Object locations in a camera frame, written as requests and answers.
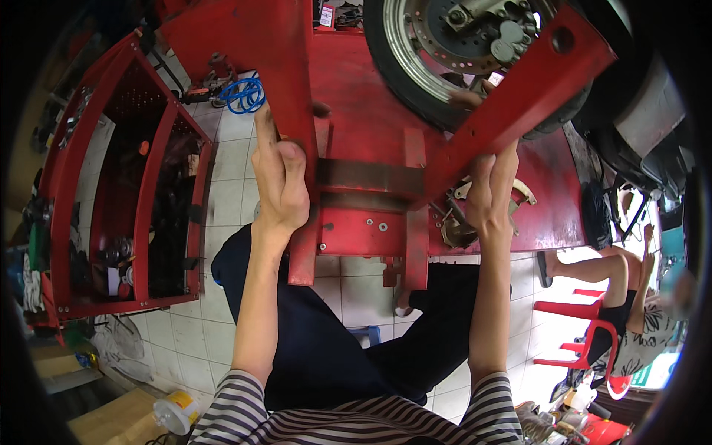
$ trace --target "blue stool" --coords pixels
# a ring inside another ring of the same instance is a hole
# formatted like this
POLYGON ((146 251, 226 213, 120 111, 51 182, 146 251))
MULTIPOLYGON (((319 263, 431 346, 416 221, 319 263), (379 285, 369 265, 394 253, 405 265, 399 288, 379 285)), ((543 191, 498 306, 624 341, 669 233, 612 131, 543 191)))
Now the blue stool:
POLYGON ((381 343, 381 328, 378 326, 369 326, 365 329, 349 329, 348 331, 354 336, 368 335, 368 342, 371 346, 381 343))

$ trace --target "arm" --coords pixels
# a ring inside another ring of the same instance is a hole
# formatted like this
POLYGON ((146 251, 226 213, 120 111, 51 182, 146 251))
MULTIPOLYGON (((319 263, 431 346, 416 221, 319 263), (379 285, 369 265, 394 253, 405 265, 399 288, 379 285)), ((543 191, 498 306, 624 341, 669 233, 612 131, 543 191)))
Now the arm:
POLYGON ((233 370, 264 386, 277 349, 277 274, 292 233, 306 223, 309 196, 306 158, 294 142, 280 141, 269 104, 255 114, 257 148, 252 156, 260 214, 252 223, 252 246, 235 329, 233 370))
POLYGON ((655 264, 655 257, 650 250, 650 241, 653 238, 653 226, 648 224, 645 226, 645 252, 643 253, 643 264, 640 270, 640 283, 638 283, 638 289, 635 293, 635 299, 630 308, 630 314, 628 315, 628 321, 626 322, 626 329, 629 331, 642 334, 643 326, 645 321, 645 298, 648 294, 648 285, 650 284, 650 277, 653 274, 653 266, 655 264))
POLYGON ((477 230, 482 258, 469 336, 473 391, 484 377, 506 370, 513 232, 507 209, 518 167, 516 150, 517 141, 496 159, 476 160, 472 174, 475 193, 472 189, 468 193, 468 222, 477 230))

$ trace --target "person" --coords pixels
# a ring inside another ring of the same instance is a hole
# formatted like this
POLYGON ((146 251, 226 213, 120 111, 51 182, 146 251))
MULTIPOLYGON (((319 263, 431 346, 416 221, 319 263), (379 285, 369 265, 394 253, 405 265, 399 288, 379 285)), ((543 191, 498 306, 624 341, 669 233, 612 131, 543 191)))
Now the person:
POLYGON ((423 314, 402 337, 362 349, 312 289, 286 282, 283 251, 309 215, 305 155, 279 140, 268 103, 255 125, 261 211, 211 265, 236 320, 234 356, 192 442, 522 444, 506 374, 517 142, 473 161, 466 217, 481 265, 431 264, 429 289, 408 293, 423 314), (472 396, 456 425, 423 405, 465 359, 472 396))
MULTIPOLYGON (((664 310, 657 293, 650 290, 655 257, 650 252, 654 227, 644 229, 645 251, 642 261, 633 253, 612 246, 600 251, 601 258, 562 263, 556 251, 538 252, 542 280, 557 276, 576 278, 588 283, 609 279, 598 318, 613 324, 618 334, 618 351, 611 376, 633 375, 651 364, 674 334, 676 321, 664 310)), ((609 331, 593 332, 588 363, 599 377, 604 377, 611 360, 613 339, 609 331)))

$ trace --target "red shelf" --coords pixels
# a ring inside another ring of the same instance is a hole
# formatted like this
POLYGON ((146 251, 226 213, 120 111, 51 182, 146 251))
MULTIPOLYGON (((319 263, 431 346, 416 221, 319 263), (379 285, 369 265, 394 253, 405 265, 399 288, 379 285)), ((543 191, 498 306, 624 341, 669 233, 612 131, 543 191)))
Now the red shelf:
MULTIPOLYGON (((53 200, 50 271, 43 274, 43 300, 54 325, 70 318, 159 308, 199 297, 199 266, 185 271, 186 293, 163 298, 150 293, 149 232, 157 180, 170 137, 190 133, 202 140, 192 191, 192 203, 201 207, 207 198, 205 181, 213 143, 137 51, 138 47, 138 38, 131 34, 87 70, 64 116, 75 114, 84 87, 92 88, 93 95, 67 146, 59 148, 66 132, 65 118, 48 153, 39 195, 53 200), (97 263, 97 252, 117 236, 133 240, 134 298, 126 301, 113 301, 92 286, 73 286, 70 281, 72 208, 83 159, 102 114, 116 128, 94 196, 88 258, 90 263, 97 263), (130 150, 126 147, 138 147, 143 140, 150 142, 148 156, 127 159, 125 155, 130 150)), ((187 257, 200 257, 203 235, 200 223, 189 222, 187 257)))

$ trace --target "striped shirt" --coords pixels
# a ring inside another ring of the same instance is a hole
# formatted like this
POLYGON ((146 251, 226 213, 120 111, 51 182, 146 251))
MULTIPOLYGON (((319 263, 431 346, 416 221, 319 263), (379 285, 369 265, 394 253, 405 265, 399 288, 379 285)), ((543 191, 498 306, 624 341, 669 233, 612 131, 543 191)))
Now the striped shirt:
POLYGON ((470 405, 455 425, 399 396, 359 400, 329 411, 268 414, 262 384, 247 372, 232 370, 220 382, 190 443, 405 444, 415 437, 431 438, 416 439, 418 443, 522 444, 506 372, 495 372, 475 385, 470 405))

